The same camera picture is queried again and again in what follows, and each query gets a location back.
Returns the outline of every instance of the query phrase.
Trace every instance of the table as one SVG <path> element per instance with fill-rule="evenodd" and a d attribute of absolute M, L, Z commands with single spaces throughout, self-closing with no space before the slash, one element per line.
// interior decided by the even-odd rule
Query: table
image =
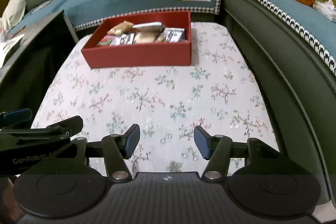
<path fill-rule="evenodd" d="M 201 125 L 209 134 L 234 141 L 257 137 L 278 149 L 266 106 L 253 73 L 227 29 L 216 23 L 192 23 L 193 65 L 91 70 L 81 48 L 72 50 L 50 85 L 33 128 L 80 115 L 78 136 L 100 141 L 140 126 L 140 142 L 130 160 L 131 173 L 202 173 L 207 162 L 193 140 Z M 91 159 L 105 174 L 102 159 Z M 244 165 L 232 159 L 229 173 Z"/>
<path fill-rule="evenodd" d="M 29 107 L 35 116 L 48 86 L 78 42 L 63 11 L 27 26 L 20 46 L 0 69 L 0 111 Z M 16 128 L 29 128 L 32 121 Z"/>

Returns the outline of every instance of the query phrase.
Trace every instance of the white paper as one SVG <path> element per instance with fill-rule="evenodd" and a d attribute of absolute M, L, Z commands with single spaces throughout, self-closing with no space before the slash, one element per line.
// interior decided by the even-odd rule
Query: white paper
<path fill-rule="evenodd" d="M 333 0 L 327 0 L 326 2 L 316 0 L 313 4 L 313 8 L 329 20 L 336 22 L 336 7 L 334 6 Z"/>
<path fill-rule="evenodd" d="M 0 42 L 0 68 L 4 65 L 6 55 L 23 38 L 24 34 L 18 35 L 10 40 Z"/>

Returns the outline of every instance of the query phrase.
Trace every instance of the plastic bag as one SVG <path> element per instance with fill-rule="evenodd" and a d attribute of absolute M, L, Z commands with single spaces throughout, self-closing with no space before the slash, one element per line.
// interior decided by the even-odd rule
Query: plastic bag
<path fill-rule="evenodd" d="M 333 0 L 327 0 L 326 2 L 316 0 L 313 4 L 313 8 L 332 22 L 336 22 L 336 7 L 333 4 Z"/>

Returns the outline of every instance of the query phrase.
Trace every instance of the silver packet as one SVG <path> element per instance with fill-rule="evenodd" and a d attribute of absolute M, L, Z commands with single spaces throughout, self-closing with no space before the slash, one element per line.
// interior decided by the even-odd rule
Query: silver packet
<path fill-rule="evenodd" d="M 185 29 L 183 28 L 165 28 L 156 42 L 179 42 L 185 39 Z"/>
<path fill-rule="evenodd" d="M 165 25 L 162 22 L 148 22 L 142 24 L 136 24 L 132 27 L 133 29 L 137 29 L 138 32 L 161 32 Z"/>
<path fill-rule="evenodd" d="M 133 43 L 134 33 L 122 34 L 115 37 L 110 46 L 131 45 Z"/>

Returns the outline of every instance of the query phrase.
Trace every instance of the white pillow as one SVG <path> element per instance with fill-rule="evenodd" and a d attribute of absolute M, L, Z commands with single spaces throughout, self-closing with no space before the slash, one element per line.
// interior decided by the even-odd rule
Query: white pillow
<path fill-rule="evenodd" d="M 2 17 L 0 18 L 0 28 L 9 31 L 18 24 L 25 15 L 26 0 L 9 0 Z"/>

